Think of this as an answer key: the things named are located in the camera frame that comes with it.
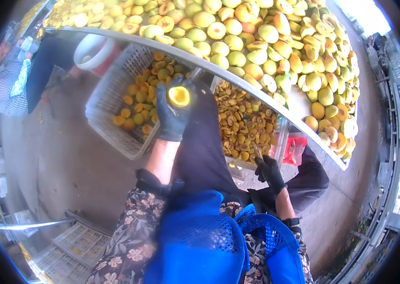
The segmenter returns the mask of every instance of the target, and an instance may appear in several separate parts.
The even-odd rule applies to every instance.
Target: fruit pile
[[[153,130],[158,121],[156,110],[156,88],[158,84],[167,86],[176,77],[188,78],[190,73],[183,73],[184,67],[175,64],[175,61],[163,52],[154,53],[154,61],[151,70],[145,69],[142,75],[137,76],[135,84],[127,88],[123,96],[125,107],[113,116],[113,124],[132,132],[136,127],[151,120],[142,126],[143,140]]]
[[[18,36],[23,36],[23,30],[27,28],[29,24],[31,24],[32,18],[38,13],[39,9],[44,5],[44,1],[41,1],[34,5],[24,16],[23,19],[20,21],[20,28],[19,32],[17,33]]]
[[[44,26],[110,29],[172,45],[243,78],[282,105],[298,85],[314,102],[316,120],[332,120],[347,139],[356,135],[357,57],[325,0],[60,0]],[[335,136],[328,142],[320,130],[348,160],[351,152],[342,156],[342,140],[336,146]]]
[[[254,144],[257,144],[262,154],[268,155],[271,145],[276,145],[273,132],[279,127],[277,114],[222,79],[217,83],[214,97],[219,108],[224,154],[255,164]]]

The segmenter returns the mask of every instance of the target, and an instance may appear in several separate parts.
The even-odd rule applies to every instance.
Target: dark pants
[[[191,118],[183,134],[183,140],[174,160],[172,177],[184,180],[184,192],[217,190],[227,196],[236,197],[247,205],[250,196],[239,190],[230,172],[222,151],[219,135],[218,108],[209,87],[196,82],[197,100]],[[329,179],[312,150],[306,146],[302,155],[299,174],[287,182],[293,209],[299,213],[318,199],[328,188]],[[260,200],[270,208],[275,207],[269,188],[257,190]]]
[[[76,44],[57,37],[44,39],[35,54],[33,66],[27,79],[28,113],[37,106],[44,92],[53,67],[56,65],[69,72],[74,66]]]

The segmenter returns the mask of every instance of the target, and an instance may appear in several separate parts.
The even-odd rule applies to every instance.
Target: gloved hand
[[[256,157],[255,163],[257,164],[255,175],[258,176],[259,181],[268,182],[274,197],[276,197],[284,188],[287,188],[287,184],[282,179],[279,165],[275,159],[263,155],[263,160]]]
[[[191,115],[191,104],[196,97],[195,88],[191,80],[186,80],[181,84],[189,91],[189,105],[184,108],[177,108],[167,102],[167,90],[180,85],[181,81],[182,77],[177,77],[167,88],[165,88],[164,84],[157,86],[156,106],[157,116],[160,121],[158,138],[161,140],[180,142],[183,139],[184,129]]]

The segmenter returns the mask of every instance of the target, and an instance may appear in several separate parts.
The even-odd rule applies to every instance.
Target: checkered shirt
[[[23,116],[28,114],[27,90],[10,96],[15,82],[19,78],[22,62],[17,59],[4,59],[0,64],[0,113],[5,116]]]

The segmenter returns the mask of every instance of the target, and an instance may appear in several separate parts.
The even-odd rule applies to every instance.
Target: hand holding fruit
[[[180,85],[182,78],[177,77],[168,85],[168,89]],[[182,84],[183,87],[189,90],[192,100],[194,88],[190,80],[186,80]],[[157,86],[156,93],[156,108],[157,115],[160,121],[159,139],[173,142],[180,142],[183,139],[184,129],[186,128],[189,116],[191,114],[191,106],[186,105],[182,108],[174,107],[167,102],[167,89],[164,84]]]

